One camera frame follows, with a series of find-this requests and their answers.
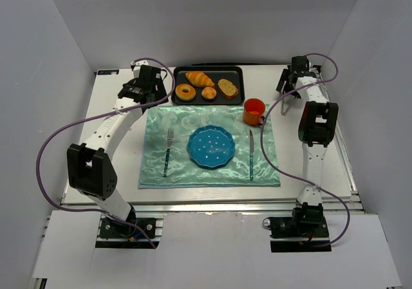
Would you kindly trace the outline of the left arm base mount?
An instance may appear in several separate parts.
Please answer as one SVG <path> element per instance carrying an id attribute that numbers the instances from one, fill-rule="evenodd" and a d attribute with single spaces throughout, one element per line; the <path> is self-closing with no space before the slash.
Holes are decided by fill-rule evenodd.
<path id="1" fill-rule="evenodd" d="M 138 225 L 154 246 L 158 246 L 162 236 L 162 218 L 137 218 Z M 96 248 L 110 249 L 153 249 L 152 244 L 140 230 L 118 223 L 110 218 L 101 217 L 95 242 Z"/>

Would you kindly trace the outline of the metal tongs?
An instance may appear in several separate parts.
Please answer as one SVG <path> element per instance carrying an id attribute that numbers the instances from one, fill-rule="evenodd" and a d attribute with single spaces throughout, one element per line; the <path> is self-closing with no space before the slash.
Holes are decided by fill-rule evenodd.
<path id="1" fill-rule="evenodd" d="M 282 96 L 280 112 L 282 116 L 286 116 L 299 98 L 295 95 L 286 95 L 286 93 L 283 93 Z"/>

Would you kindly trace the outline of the round bread roll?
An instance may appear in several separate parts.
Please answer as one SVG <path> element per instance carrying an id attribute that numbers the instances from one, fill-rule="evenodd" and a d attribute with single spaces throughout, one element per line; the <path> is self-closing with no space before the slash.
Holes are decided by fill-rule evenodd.
<path id="1" fill-rule="evenodd" d="M 208 101 L 213 101 L 216 98 L 217 92 L 212 87 L 205 87 L 201 91 L 201 96 Z"/>

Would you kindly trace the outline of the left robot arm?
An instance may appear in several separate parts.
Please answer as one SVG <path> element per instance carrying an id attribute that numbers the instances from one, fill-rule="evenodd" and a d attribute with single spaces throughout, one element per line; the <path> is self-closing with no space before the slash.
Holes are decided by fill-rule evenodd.
<path id="1" fill-rule="evenodd" d="M 118 177 L 111 163 L 113 155 L 131 126 L 145 108 L 128 107 L 156 102 L 166 96 L 161 69 L 141 65 L 134 78 L 123 84 L 111 112 L 85 142 L 71 144 L 67 150 L 68 183 L 92 199 L 116 219 L 134 222 L 132 206 L 116 190 Z"/>

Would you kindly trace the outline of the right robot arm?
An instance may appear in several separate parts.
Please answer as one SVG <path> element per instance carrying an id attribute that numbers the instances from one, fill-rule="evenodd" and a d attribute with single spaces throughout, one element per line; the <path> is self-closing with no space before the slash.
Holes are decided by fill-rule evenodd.
<path id="1" fill-rule="evenodd" d="M 323 206 L 319 186 L 327 147 L 335 136 L 338 104 L 330 102 L 316 84 L 316 74 L 310 70 L 305 56 L 292 57 L 291 65 L 283 70 L 276 90 L 304 102 L 298 127 L 298 139 L 303 148 L 302 179 L 305 187 L 297 197 L 300 206 L 292 212 L 297 228 L 317 228 L 323 221 Z"/>

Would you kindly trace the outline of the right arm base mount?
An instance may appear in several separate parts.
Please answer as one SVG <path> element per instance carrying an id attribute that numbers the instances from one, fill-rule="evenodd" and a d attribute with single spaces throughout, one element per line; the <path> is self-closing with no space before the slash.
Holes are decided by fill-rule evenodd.
<path id="1" fill-rule="evenodd" d="M 271 253 L 331 252 L 326 219 L 315 228 L 297 226 L 292 217 L 267 217 L 262 227 L 270 232 Z"/>

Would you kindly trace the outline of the glazed donut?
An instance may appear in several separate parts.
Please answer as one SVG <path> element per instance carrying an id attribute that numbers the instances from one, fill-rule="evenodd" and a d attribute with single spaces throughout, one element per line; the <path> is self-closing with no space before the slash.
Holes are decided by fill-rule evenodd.
<path id="1" fill-rule="evenodd" d="M 179 84 L 176 86 L 175 94 L 180 100 L 188 102 L 196 97 L 196 90 L 190 84 Z"/>

